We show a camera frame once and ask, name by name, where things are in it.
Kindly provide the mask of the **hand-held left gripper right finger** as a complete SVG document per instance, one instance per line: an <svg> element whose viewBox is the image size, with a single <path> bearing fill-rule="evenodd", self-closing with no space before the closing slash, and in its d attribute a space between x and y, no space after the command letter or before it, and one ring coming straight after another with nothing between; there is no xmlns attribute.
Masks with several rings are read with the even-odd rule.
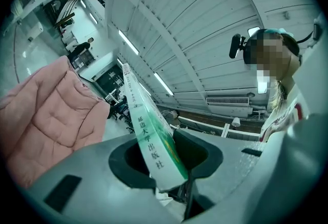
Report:
<svg viewBox="0 0 328 224"><path fill-rule="evenodd" d="M174 131L177 153L188 171L183 223L238 223L250 188L238 191L262 154L262 145Z"/></svg>

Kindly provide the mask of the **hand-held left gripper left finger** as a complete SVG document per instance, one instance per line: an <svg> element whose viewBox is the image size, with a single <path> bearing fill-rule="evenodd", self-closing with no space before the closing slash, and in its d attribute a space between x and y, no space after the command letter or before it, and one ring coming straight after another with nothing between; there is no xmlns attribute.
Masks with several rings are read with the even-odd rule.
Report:
<svg viewBox="0 0 328 224"><path fill-rule="evenodd" d="M181 223L185 211L156 190L133 134L81 148L27 193L49 223Z"/></svg>

